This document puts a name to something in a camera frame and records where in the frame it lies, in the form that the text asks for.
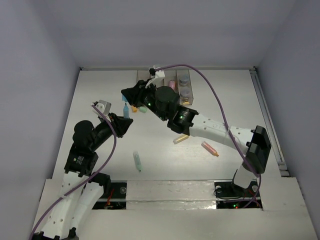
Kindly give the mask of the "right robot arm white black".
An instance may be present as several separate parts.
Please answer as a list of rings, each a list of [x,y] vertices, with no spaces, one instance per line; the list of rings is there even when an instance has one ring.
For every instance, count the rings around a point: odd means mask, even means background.
[[[230,183],[235,196],[246,193],[254,177],[265,172],[272,145],[264,127],[239,128],[210,120],[181,105],[179,94],[170,87],[156,87],[144,80],[121,90],[121,94],[131,106],[147,107],[175,133],[212,140],[240,151],[244,160]]]

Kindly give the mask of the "blue pen cap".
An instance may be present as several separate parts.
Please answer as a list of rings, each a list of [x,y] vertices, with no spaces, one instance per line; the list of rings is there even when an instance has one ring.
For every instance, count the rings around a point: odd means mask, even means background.
[[[125,103],[128,102],[124,95],[121,96],[121,99],[122,99],[122,101],[124,101]]]

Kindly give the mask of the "small clear jar blue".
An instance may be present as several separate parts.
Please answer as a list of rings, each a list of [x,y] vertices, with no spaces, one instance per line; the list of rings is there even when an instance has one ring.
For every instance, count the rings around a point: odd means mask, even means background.
[[[183,86],[179,89],[179,95],[181,98],[188,99],[191,96],[191,89],[187,86]]]

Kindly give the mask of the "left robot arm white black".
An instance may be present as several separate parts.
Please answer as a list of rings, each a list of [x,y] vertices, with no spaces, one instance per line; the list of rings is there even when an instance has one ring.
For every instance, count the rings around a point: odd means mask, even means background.
[[[59,198],[40,217],[30,234],[31,240],[77,240],[97,200],[112,195],[110,176],[94,171],[96,150],[110,137],[123,137],[133,120],[114,113],[100,116],[99,120],[97,126],[89,120],[74,126]]]

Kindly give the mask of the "blue highlighter pen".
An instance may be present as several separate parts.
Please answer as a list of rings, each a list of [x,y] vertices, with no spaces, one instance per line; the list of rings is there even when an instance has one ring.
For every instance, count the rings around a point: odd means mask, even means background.
[[[123,107],[123,117],[125,119],[129,119],[130,118],[130,110],[129,110],[129,107],[128,107],[127,103],[125,103],[124,107]]]

